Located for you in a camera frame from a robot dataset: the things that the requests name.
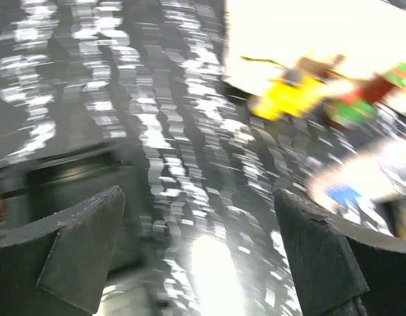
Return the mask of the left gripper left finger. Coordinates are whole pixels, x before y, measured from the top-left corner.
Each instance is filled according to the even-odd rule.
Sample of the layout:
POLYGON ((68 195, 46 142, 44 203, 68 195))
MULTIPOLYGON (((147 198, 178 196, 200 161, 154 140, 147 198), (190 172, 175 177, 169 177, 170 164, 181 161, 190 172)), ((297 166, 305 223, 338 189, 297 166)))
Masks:
POLYGON ((95 314, 124 208, 112 186, 0 237, 0 315, 95 314))

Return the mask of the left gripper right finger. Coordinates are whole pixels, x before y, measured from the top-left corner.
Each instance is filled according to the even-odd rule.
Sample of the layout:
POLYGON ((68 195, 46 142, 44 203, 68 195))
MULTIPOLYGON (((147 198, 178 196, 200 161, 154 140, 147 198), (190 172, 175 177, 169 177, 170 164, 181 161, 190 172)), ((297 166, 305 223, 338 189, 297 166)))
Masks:
POLYGON ((303 315, 406 315, 406 240, 283 189, 274 208, 303 315))

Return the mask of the yellow label bottle brown cap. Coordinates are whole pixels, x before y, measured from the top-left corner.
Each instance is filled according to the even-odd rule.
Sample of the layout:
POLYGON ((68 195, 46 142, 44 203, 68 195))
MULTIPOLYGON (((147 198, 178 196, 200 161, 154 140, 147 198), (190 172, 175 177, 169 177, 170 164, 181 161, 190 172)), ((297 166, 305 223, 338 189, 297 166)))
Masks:
POLYGON ((335 55, 327 63, 302 57, 294 67, 286 68, 273 80, 262 95, 251 96, 247 107, 253 115, 269 121, 278 120, 283 115, 303 117, 322 99, 345 87, 343 82, 332 85, 339 78, 335 69, 344 60, 342 54, 335 55))

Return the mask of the sago jar silver lid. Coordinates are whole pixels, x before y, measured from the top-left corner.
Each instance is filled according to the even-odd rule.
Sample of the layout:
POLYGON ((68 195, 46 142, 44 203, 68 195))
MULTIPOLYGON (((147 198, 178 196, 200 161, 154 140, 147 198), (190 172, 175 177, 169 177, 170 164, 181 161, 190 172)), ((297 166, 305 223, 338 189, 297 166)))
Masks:
POLYGON ((307 181, 306 192, 329 211, 358 201, 406 198, 406 137, 380 138, 321 168, 307 181))

